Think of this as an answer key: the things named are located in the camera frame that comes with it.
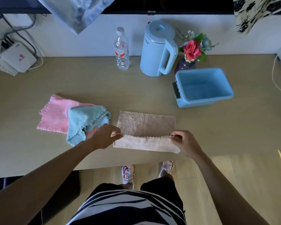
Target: shoe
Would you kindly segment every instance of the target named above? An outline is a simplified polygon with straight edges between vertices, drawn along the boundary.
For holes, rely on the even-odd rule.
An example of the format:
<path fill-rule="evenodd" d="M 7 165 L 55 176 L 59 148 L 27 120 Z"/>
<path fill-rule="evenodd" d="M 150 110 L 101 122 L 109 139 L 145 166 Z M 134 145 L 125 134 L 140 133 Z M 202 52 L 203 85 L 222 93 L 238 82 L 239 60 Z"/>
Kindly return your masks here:
<path fill-rule="evenodd" d="M 172 160 L 172 161 L 165 161 L 165 162 L 162 162 L 162 167 L 161 167 L 161 171 L 158 175 L 158 178 L 161 177 L 161 173 L 165 170 L 168 174 L 171 174 L 171 171 L 172 169 L 174 168 L 174 164 L 175 164 L 175 161 Z"/>
<path fill-rule="evenodd" d="M 132 182 L 132 189 L 134 189 L 134 166 L 129 165 L 129 166 L 123 166 L 122 167 L 122 177 L 123 177 L 123 184 L 127 184 L 128 182 Z"/>

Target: hand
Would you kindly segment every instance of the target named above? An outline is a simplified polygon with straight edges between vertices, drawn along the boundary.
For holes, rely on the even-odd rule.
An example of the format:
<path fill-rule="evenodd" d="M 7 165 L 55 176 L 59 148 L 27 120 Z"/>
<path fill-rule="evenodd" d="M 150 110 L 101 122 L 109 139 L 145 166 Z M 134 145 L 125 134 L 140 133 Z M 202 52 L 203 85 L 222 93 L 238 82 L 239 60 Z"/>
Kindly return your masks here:
<path fill-rule="evenodd" d="M 100 128 L 98 128 L 93 136 L 91 136 L 85 142 L 91 142 L 94 150 L 100 148 L 105 149 L 113 142 L 123 137 L 122 135 L 115 135 L 120 132 L 121 130 L 118 127 L 115 127 L 114 125 L 104 124 Z"/>
<path fill-rule="evenodd" d="M 190 131 L 175 130 L 171 133 L 171 136 L 172 143 L 176 144 L 187 157 L 194 159 L 194 156 L 203 152 Z"/>

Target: kettle handle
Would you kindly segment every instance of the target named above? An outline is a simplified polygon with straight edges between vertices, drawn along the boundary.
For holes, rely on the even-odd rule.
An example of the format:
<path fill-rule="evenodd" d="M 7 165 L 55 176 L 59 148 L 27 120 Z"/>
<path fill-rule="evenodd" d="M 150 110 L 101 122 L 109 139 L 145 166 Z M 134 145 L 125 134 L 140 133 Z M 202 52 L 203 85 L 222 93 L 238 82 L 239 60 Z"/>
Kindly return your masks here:
<path fill-rule="evenodd" d="M 178 47 L 174 40 L 165 39 L 165 48 L 163 50 L 157 76 L 161 76 L 161 74 L 168 74 L 171 71 L 177 55 Z"/>

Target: bottle cap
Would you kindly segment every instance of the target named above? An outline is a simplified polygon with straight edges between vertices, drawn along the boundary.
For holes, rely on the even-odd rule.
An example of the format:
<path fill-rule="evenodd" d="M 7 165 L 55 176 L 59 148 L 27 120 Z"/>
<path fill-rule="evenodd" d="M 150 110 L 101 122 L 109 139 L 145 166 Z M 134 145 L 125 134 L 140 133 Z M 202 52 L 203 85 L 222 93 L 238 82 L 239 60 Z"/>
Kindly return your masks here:
<path fill-rule="evenodd" d="M 124 36 L 125 35 L 125 30 L 124 30 L 123 27 L 117 27 L 116 33 L 118 34 L 118 36 Z"/>

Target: bottle label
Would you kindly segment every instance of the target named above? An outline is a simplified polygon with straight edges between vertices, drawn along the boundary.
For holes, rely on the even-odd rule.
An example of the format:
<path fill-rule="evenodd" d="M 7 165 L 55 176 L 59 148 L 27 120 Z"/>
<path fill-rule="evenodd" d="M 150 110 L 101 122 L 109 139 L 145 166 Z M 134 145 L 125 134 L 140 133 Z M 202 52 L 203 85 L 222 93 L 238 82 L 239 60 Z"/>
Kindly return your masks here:
<path fill-rule="evenodd" d="M 125 53 L 127 52 L 127 50 L 125 51 L 124 49 L 118 49 L 118 48 L 115 48 L 115 51 L 116 51 L 116 56 L 119 56 L 121 58 L 124 58 L 126 55 Z"/>

